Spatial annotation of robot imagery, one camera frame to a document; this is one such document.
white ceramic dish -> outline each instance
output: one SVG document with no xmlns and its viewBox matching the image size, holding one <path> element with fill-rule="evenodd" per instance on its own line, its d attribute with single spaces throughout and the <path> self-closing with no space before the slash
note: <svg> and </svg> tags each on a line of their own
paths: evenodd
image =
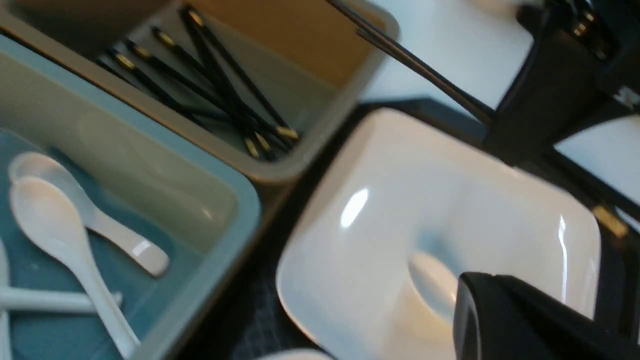
<svg viewBox="0 0 640 360">
<path fill-rule="evenodd" d="M 566 192 L 402 113 L 367 117 L 281 257 L 287 314 L 338 359 L 454 359 L 408 260 L 515 275 L 592 318 L 600 234 Z"/>
<path fill-rule="evenodd" d="M 289 350 L 261 357 L 259 360 L 332 360 L 315 350 Z"/>
</svg>

black object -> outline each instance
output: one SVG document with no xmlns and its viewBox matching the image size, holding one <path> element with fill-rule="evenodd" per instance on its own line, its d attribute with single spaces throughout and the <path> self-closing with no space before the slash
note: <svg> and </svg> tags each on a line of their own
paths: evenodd
<svg viewBox="0 0 640 360">
<path fill-rule="evenodd" d="M 640 359 L 640 347 L 512 276 L 467 272 L 453 328 L 459 360 Z"/>
<path fill-rule="evenodd" d="M 548 0 L 521 7 L 533 46 L 493 111 L 454 86 L 340 0 L 327 0 L 357 33 L 462 105 L 487 128 L 483 150 L 509 165 L 531 160 L 575 133 L 635 113 L 640 101 L 637 1 Z"/>
</svg>

gray plastic container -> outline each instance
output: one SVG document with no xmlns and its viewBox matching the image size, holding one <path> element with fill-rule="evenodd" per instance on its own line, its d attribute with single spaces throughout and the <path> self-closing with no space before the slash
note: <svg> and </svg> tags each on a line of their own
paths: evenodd
<svg viewBox="0 0 640 360">
<path fill-rule="evenodd" d="M 105 239 L 90 235 L 111 291 L 141 339 L 134 359 L 176 351 L 208 310 L 260 221 L 239 172 L 93 84 L 0 36 L 0 167 L 24 151 L 63 163 L 107 214 L 170 257 L 154 279 Z M 12 286 L 81 291 L 64 266 L 32 245 L 8 206 L 0 171 L 0 236 Z M 119 359 L 95 316 L 11 314 L 16 359 Z"/>
<path fill-rule="evenodd" d="M 151 24 L 161 26 L 181 43 L 187 40 L 175 14 L 180 2 L 172 2 L 156 14 L 149 14 L 148 21 L 127 34 L 121 31 L 125 27 L 124 23 L 128 24 L 127 21 L 130 21 L 129 14 L 123 13 L 121 18 L 124 20 L 119 23 L 117 19 L 120 15 L 115 16 L 112 12 L 114 8 L 126 9 L 128 1 L 115 0 L 121 6 L 113 2 L 105 5 L 105 16 L 114 19 L 113 26 L 89 27 L 89 30 L 85 30 L 85 26 L 74 27 L 84 24 L 73 19 L 83 17 L 82 9 L 86 8 L 74 6 L 74 1 L 78 0 L 56 0 L 54 3 L 57 13 L 69 13 L 71 20 L 65 20 L 66 17 L 59 20 L 51 18 L 51 12 L 38 1 L 35 4 L 29 1 L 26 3 L 31 15 L 40 10 L 39 16 L 47 19 L 43 29 L 59 30 L 52 30 L 52 33 L 89 31 L 96 34 L 96 39 L 100 39 L 98 44 L 92 45 L 96 49 L 110 45 L 100 43 L 106 38 L 130 36 L 141 45 L 153 48 L 162 59 L 170 59 L 164 56 L 164 49 L 158 48 L 158 43 L 152 39 L 149 30 Z M 260 195 L 264 210 L 263 222 L 267 224 L 300 175 L 308 169 L 344 123 L 385 55 L 355 35 L 355 26 L 324 0 L 194 0 L 191 3 L 203 14 L 214 13 L 207 17 L 207 21 L 220 33 L 224 43 L 285 120 L 304 132 L 298 146 L 280 161 L 265 163 L 253 159 L 244 149 L 239 148 L 242 145 L 236 134 L 222 131 L 212 135 L 204 131 L 155 99 L 51 41 L 13 15 L 0 12 L 0 26 L 30 48 L 50 57 L 242 172 L 253 182 Z M 362 0 L 353 0 L 353 4 L 374 24 L 391 37 L 397 38 L 399 27 L 389 13 Z M 87 18 L 96 16 L 101 6 L 92 6 Z M 10 6 L 10 10 L 16 16 L 23 17 L 19 9 Z M 245 93 L 241 87 L 239 89 L 241 93 Z M 253 97 L 245 98 L 255 104 Z M 254 108 L 263 113 L 261 107 Z"/>
</svg>

black chopstick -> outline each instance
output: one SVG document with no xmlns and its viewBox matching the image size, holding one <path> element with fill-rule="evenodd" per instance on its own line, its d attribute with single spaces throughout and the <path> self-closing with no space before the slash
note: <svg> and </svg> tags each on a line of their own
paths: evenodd
<svg viewBox="0 0 640 360">
<path fill-rule="evenodd" d="M 103 68 L 104 70 L 107 70 L 108 72 L 110 72 L 110 73 L 111 73 L 111 75 L 114 75 L 114 76 L 116 76 L 116 78 L 118 78 L 118 79 L 120 79 L 120 80 L 122 80 L 122 81 L 126 82 L 127 84 L 129 84 L 129 85 L 133 86 L 133 84 L 131 83 L 131 81 L 129 81 L 129 80 L 128 80 L 128 79 L 126 79 L 124 76 L 122 76 L 122 75 L 121 75 L 121 73 L 117 72 L 117 71 L 116 71 L 116 70 L 114 70 L 112 67 L 110 67 L 109 65 L 107 65 L 107 63 L 105 63 L 104 61 L 102 61 L 102 60 L 98 59 L 98 60 L 95 60 L 95 63 L 96 63 L 99 67 L 101 67 L 101 68 Z"/>
<path fill-rule="evenodd" d="M 108 49 L 107 53 L 126 71 L 130 72 L 142 85 L 148 88 L 155 96 L 157 96 L 162 103 L 169 106 L 171 109 L 180 113 L 182 116 L 191 120 L 192 122 L 202 126 L 206 129 L 204 123 L 194 118 L 189 111 L 187 111 L 179 102 L 177 102 L 169 93 L 165 92 L 155 81 L 148 77 L 142 70 L 140 70 L 131 60 L 126 58 L 116 49 Z"/>
<path fill-rule="evenodd" d="M 196 93 L 201 98 L 213 104 L 215 107 L 221 109 L 222 111 L 225 111 L 226 113 L 229 113 L 230 117 L 226 117 L 226 119 L 243 123 L 244 127 L 248 127 L 252 131 L 260 133 L 258 123 L 256 123 L 255 121 L 251 121 L 250 119 L 245 119 L 244 117 L 233 116 L 233 113 L 228 110 L 228 106 L 226 106 L 221 100 L 215 98 L 215 96 L 210 94 L 207 90 L 198 86 L 192 80 L 188 79 L 186 76 L 182 75 L 179 71 L 175 70 L 173 67 L 169 66 L 167 63 L 163 62 L 158 57 L 154 56 L 145 48 L 140 47 L 138 44 L 134 43 L 129 39 L 125 41 L 125 45 L 133 54 L 135 54 L 137 57 L 145 61 L 147 64 L 149 64 L 151 67 L 156 69 L 158 72 L 165 74 L 170 78 L 176 80 L 177 82 L 184 85 L 186 88 L 188 88 L 192 92 Z M 264 144 L 264 141 L 265 141 L 264 138 L 263 137 L 260 137 L 260 138 L 262 139 L 260 143 Z M 283 143 L 283 145 L 281 143 L 283 142 L 277 142 L 276 144 L 278 145 L 278 147 L 281 147 L 283 151 L 288 152 L 289 150 L 291 150 L 291 146 L 288 143 Z M 269 147 L 266 147 L 264 145 L 262 147 L 265 151 L 269 151 Z"/>
<path fill-rule="evenodd" d="M 360 16 L 352 8 L 344 4 L 339 0 L 326 0 L 336 10 L 346 16 L 349 20 L 355 23 L 364 33 L 367 33 L 367 37 L 363 37 L 366 41 L 370 42 L 373 46 L 381 49 L 409 69 L 416 72 L 418 75 L 429 80 L 442 92 L 447 94 L 451 99 L 455 100 L 463 108 L 469 111 L 480 122 L 490 125 L 495 117 L 495 111 L 480 100 L 466 93 L 464 90 L 458 88 L 451 83 L 436 70 L 425 64 L 420 58 L 412 54 L 409 50 L 402 47 L 395 40 L 386 36 L 382 30 L 372 25 L 369 21 Z"/>
<path fill-rule="evenodd" d="M 220 56 L 227 62 L 227 64 L 236 73 L 240 80 L 242 80 L 244 85 L 249 89 L 249 91 L 251 91 L 253 96 L 255 96 L 255 98 L 260 102 L 262 107 L 269 113 L 269 115 L 273 117 L 278 125 L 290 128 L 284 121 L 284 119 L 280 116 L 280 114 L 274 109 L 271 103 L 267 100 L 267 98 L 262 94 L 258 86 L 256 86 L 256 84 L 251 80 L 249 75 L 247 75 L 240 64 L 238 64 L 233 55 L 231 55 L 224 44 L 222 44 L 222 42 L 218 40 L 218 37 L 215 35 L 213 30 L 202 20 L 202 17 L 198 14 L 198 12 L 190 5 L 185 6 L 185 11 L 187 11 L 189 16 L 193 19 L 194 23 L 200 27 L 200 30 L 210 41 L 211 45 L 213 45 L 213 47 L 220 53 Z"/>
<path fill-rule="evenodd" d="M 122 66 L 125 70 L 129 71 L 142 85 L 149 89 L 155 96 L 159 98 L 159 100 L 171 108 L 173 111 L 181 114 L 186 117 L 190 121 L 194 122 L 196 125 L 202 127 L 207 131 L 211 131 L 209 127 L 204 124 L 201 120 L 198 120 L 193 114 L 191 114 L 183 105 L 177 102 L 169 93 L 165 92 L 155 81 L 153 81 L 148 75 L 146 75 L 142 70 L 140 70 L 133 62 L 127 59 L 123 54 L 121 54 L 116 49 L 108 49 L 107 53 Z M 244 143 L 247 147 L 247 150 L 254 158 L 260 158 L 260 153 L 258 152 L 253 140 L 254 138 L 258 141 L 258 138 L 255 136 L 255 133 L 252 131 L 239 127 L 241 133 L 244 137 Z"/>
<path fill-rule="evenodd" d="M 229 107 L 227 108 L 227 110 L 230 110 L 232 115 L 241 117 L 243 112 L 247 111 L 247 109 L 251 110 L 251 108 L 244 104 L 242 98 L 240 98 L 240 95 L 236 92 L 233 84 L 222 69 L 222 66 L 215 59 L 215 56 L 212 54 L 211 50 L 209 50 L 209 47 L 205 43 L 204 39 L 200 36 L 198 29 L 196 28 L 196 24 L 194 23 L 194 20 L 191 18 L 191 16 L 183 10 L 180 12 L 180 18 L 182 19 L 184 27 L 189 33 L 189 37 L 191 38 L 193 45 L 198 51 L 200 59 L 204 63 L 204 69 L 209 73 L 208 78 L 214 81 L 214 87 L 217 88 L 219 90 L 219 94 L 229 102 Z M 256 123 L 261 122 L 262 128 L 269 131 L 282 144 L 285 144 L 288 148 L 292 147 L 291 141 L 285 138 L 280 132 L 278 132 L 271 124 L 266 122 L 264 119 L 260 118 L 259 116 L 253 117 L 252 119 L 256 121 Z"/>
<path fill-rule="evenodd" d="M 112 75 L 115 75 L 116 77 L 120 78 L 122 81 L 125 81 L 128 84 L 130 84 L 131 86 L 136 87 L 127 78 L 122 76 L 121 73 L 119 73 L 116 70 L 114 70 L 112 67 L 107 65 L 107 63 L 105 63 L 104 61 L 96 60 L 95 63 L 98 66 L 100 66 L 101 68 L 103 68 L 104 70 L 107 70 L 108 72 L 110 72 Z M 220 120 L 220 121 L 224 121 L 224 122 L 232 121 L 232 119 L 229 118 L 227 116 L 227 114 L 225 114 L 225 113 L 218 113 L 218 112 L 215 112 L 215 111 L 205 110 L 205 109 L 196 108 L 194 106 L 188 106 L 188 105 L 183 105 L 183 107 L 185 109 L 187 109 L 193 115 L 196 115 L 196 116 L 199 116 L 199 117 L 205 117 L 205 118 L 208 118 L 208 119 Z"/>
</svg>

utensil tray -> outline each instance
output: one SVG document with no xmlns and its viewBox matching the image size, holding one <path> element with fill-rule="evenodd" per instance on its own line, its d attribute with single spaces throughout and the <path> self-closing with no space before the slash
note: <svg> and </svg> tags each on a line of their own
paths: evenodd
<svg viewBox="0 0 640 360">
<path fill-rule="evenodd" d="M 90 234 L 93 254 L 141 339 L 135 359 L 162 359 L 219 295 L 250 244 L 260 204 L 250 182 L 210 154 L 100 88 L 0 36 L 0 236 L 11 284 L 82 291 L 64 266 L 22 234 L 6 167 L 24 151 L 64 164 L 98 207 L 159 245 L 158 279 Z M 119 359 L 96 316 L 11 313 L 16 359 Z"/>
</svg>

